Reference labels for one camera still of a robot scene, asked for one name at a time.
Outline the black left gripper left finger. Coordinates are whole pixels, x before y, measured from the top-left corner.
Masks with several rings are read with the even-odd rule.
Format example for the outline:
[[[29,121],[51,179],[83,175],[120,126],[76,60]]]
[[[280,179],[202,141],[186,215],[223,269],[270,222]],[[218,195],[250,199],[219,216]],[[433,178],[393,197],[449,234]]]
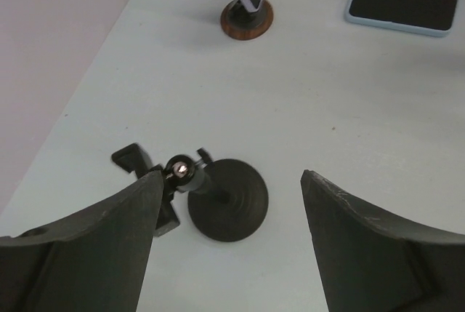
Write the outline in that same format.
[[[135,311],[162,200],[151,172],[52,223],[1,238],[2,311]]]

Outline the light blue cased phone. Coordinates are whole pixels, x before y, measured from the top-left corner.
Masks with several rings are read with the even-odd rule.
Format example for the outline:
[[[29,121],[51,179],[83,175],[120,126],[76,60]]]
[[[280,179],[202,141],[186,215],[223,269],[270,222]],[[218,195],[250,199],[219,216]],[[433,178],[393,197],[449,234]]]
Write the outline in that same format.
[[[441,38],[453,26],[459,0],[349,0],[344,19],[356,25]]]

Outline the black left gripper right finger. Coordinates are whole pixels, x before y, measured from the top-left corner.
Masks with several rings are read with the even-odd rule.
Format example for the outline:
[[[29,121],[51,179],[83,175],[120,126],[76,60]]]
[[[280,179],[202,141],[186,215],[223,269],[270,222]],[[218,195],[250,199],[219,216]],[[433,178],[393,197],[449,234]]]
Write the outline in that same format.
[[[464,235],[398,216],[314,171],[301,187],[330,311],[464,310]]]

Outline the black clamp phone stand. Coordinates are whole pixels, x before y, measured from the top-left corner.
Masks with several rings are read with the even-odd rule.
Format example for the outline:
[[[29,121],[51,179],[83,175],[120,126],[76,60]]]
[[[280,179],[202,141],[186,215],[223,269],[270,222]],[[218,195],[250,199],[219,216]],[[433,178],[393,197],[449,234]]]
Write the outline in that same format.
[[[240,241],[264,222],[269,196],[264,179],[250,164],[237,159],[213,160],[200,148],[199,160],[185,154],[154,165],[148,153],[132,143],[111,156],[114,164],[141,178],[159,171],[163,198],[155,236],[179,226],[172,201],[176,193],[187,194],[187,207],[194,226],[206,237],[220,242]]]

